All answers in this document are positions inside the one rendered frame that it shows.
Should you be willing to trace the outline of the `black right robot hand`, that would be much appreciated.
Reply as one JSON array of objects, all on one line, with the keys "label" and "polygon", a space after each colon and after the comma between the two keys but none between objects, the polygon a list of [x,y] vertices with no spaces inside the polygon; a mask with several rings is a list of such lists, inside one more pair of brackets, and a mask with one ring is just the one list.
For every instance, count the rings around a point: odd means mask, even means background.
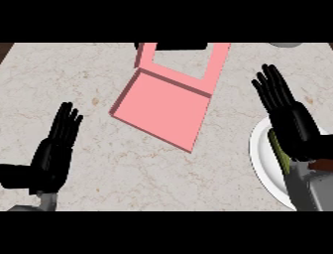
[{"label": "black right robot hand", "polygon": [[322,135],[303,104],[294,100],[287,83],[272,64],[260,66],[250,81],[275,134],[279,149],[290,159],[333,160],[333,134]]}]

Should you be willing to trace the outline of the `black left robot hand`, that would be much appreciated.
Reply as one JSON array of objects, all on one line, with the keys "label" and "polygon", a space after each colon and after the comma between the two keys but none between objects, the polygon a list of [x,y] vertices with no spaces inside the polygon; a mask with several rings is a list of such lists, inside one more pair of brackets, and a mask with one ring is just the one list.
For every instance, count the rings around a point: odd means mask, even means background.
[{"label": "black left robot hand", "polygon": [[82,120],[73,104],[62,102],[30,165],[0,164],[0,184],[3,189],[27,189],[28,194],[58,192],[67,180]]}]

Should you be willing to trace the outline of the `white round plate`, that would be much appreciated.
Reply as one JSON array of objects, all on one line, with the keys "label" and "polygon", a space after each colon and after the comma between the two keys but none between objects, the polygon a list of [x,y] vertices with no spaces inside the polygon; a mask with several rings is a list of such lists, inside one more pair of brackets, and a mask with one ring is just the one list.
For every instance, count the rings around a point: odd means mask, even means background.
[{"label": "white round plate", "polygon": [[263,118],[251,129],[248,135],[250,164],[268,193],[287,208],[294,209],[287,196],[278,161],[268,141],[269,128],[268,118]]}]

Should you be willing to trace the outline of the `pink open box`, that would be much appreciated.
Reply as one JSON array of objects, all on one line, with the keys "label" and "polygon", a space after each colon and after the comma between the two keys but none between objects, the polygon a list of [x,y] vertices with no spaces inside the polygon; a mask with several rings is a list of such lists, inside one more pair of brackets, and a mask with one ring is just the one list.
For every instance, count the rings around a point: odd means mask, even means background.
[{"label": "pink open box", "polygon": [[201,78],[153,62],[155,46],[155,43],[138,45],[135,72],[108,115],[191,152],[231,44],[213,43]]}]

